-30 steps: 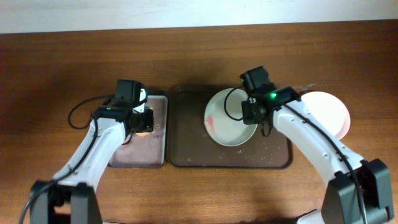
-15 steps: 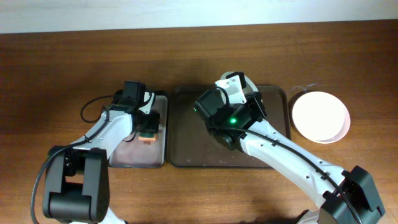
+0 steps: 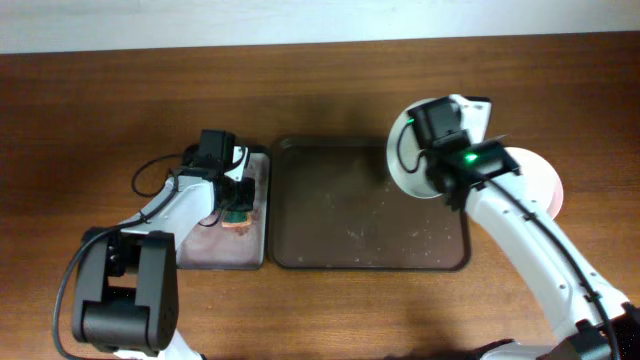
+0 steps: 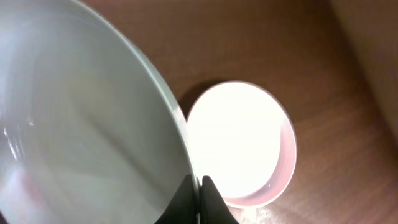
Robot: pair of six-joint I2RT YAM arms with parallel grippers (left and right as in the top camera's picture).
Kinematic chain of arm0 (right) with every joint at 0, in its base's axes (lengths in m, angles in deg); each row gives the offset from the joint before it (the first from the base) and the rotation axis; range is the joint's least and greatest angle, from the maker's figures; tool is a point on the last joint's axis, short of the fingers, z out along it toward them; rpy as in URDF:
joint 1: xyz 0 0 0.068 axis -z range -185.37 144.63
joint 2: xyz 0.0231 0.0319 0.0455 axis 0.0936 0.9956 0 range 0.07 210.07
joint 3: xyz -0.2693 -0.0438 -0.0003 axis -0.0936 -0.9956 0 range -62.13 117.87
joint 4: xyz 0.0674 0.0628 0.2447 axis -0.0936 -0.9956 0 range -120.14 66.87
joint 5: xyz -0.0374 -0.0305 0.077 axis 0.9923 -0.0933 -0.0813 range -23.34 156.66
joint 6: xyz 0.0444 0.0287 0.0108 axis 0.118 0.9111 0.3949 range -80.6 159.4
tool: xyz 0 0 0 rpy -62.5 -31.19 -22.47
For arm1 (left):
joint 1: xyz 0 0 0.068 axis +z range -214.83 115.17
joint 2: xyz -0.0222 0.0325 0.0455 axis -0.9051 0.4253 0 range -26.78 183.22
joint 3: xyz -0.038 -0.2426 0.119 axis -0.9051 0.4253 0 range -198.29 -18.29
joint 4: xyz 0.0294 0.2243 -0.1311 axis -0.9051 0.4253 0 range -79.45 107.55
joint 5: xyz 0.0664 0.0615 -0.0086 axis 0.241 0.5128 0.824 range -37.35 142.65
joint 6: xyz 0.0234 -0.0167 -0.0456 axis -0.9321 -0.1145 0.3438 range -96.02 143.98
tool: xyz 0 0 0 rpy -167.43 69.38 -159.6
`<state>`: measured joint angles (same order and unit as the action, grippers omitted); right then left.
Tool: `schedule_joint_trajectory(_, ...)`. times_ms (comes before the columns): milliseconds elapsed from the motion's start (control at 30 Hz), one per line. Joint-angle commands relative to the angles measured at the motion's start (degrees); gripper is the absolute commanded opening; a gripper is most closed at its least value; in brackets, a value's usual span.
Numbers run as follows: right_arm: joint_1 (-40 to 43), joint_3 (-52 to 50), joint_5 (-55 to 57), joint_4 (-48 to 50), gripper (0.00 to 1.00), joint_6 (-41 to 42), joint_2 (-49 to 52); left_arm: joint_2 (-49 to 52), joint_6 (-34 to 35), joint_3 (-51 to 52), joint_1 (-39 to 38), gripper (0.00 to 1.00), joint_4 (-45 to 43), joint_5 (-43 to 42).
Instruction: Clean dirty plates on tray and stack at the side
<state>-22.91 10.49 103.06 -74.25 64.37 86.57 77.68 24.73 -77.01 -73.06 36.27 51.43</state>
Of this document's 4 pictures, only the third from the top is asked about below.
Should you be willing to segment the pale green plate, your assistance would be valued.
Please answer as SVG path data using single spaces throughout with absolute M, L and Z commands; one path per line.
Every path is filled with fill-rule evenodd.
M 492 104 L 488 98 L 450 95 L 461 113 L 460 126 L 467 131 L 472 144 L 484 140 L 489 125 Z M 386 143 L 386 163 L 395 184 L 407 195 L 418 199 L 433 199 L 440 196 L 425 175 L 426 156 L 420 156 L 420 147 L 412 129 L 408 111 L 429 104 L 435 98 L 411 103 L 396 118 Z

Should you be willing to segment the green and orange sponge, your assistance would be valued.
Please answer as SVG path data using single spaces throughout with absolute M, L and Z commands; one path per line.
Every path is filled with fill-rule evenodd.
M 222 217 L 221 225 L 225 229 L 242 229 L 252 224 L 250 212 L 227 211 Z

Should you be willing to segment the white plate front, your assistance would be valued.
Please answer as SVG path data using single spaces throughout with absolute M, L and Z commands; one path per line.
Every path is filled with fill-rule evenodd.
M 507 147 L 509 155 L 519 164 L 525 181 L 525 198 L 535 200 L 538 206 L 555 219 L 559 214 L 564 189 L 553 166 L 539 154 L 518 147 Z

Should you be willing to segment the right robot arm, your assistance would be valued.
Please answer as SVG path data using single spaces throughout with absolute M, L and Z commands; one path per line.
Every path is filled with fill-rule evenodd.
M 464 211 L 500 246 L 549 321 L 556 344 L 507 339 L 471 352 L 475 359 L 636 359 L 639 309 L 602 277 L 525 195 L 520 164 L 497 139 L 471 135 L 489 113 L 486 98 L 452 94 L 405 111 L 417 145 L 415 168 L 447 205 Z

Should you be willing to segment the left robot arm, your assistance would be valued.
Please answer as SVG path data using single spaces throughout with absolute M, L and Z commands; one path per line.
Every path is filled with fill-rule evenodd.
M 191 230 L 236 202 L 250 150 L 204 130 L 163 187 L 131 218 L 85 232 L 63 279 L 74 279 L 71 333 L 125 359 L 199 359 L 177 329 L 178 249 Z

